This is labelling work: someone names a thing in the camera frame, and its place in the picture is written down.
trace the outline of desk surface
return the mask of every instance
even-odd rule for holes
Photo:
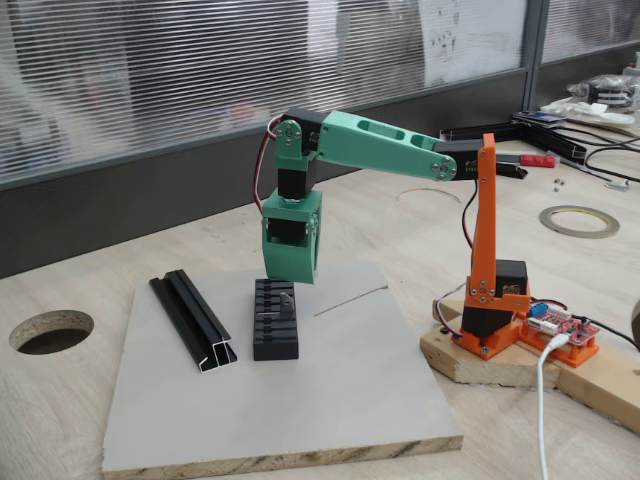
[[[634,157],[603,154],[598,163],[640,176]],[[527,262],[535,296],[562,300],[576,312],[630,332],[640,298],[640,186],[616,192],[566,166],[529,171],[524,181],[498,180],[499,257]],[[557,193],[555,178],[565,180]],[[421,334],[436,328],[431,301],[468,274],[470,252],[460,216],[473,185],[361,171],[318,189],[325,194],[320,261],[378,261],[417,345]],[[620,221],[620,231],[587,240],[543,227],[539,213],[563,204],[603,210]],[[471,231],[475,212],[474,205],[468,214]],[[565,215],[568,226],[591,224],[588,218]],[[259,220],[258,210],[248,205],[1,280],[0,478],[100,478],[102,440],[134,289],[178,268],[190,275],[259,268]],[[11,348],[7,339],[18,324],[58,309],[91,315],[93,333],[50,355],[23,355]],[[600,341],[637,355],[612,335],[603,334]],[[456,385],[436,376],[465,434],[461,452],[253,478],[539,478],[535,392]],[[546,394],[545,414],[553,478],[637,476],[639,436],[557,392]]]

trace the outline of green arm link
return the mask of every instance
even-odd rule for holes
[[[456,175],[453,158],[434,152],[440,140],[358,115],[334,111],[322,123],[318,160],[432,180]]]

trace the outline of circuit board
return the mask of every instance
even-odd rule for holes
[[[557,335],[559,333],[568,333],[571,335],[569,343],[582,347],[593,338],[600,328],[592,325],[590,322],[581,322],[573,318],[571,315],[567,317],[554,315],[553,313],[546,313],[539,318],[528,318],[527,323],[529,327],[540,330],[547,335]],[[552,324],[556,328],[550,330],[549,327]]]

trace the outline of window blinds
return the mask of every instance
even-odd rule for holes
[[[640,0],[551,0],[543,62],[640,40]]]
[[[525,0],[6,0],[0,180],[264,125],[294,105],[349,108],[516,68],[525,9]]]

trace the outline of white usb cable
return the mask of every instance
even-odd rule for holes
[[[566,344],[569,338],[566,333],[553,337],[542,351],[540,360],[538,360],[538,452],[540,453],[540,470],[543,480],[549,480],[549,474],[547,473],[547,459],[544,454],[544,381],[542,367],[547,356],[556,348]]]

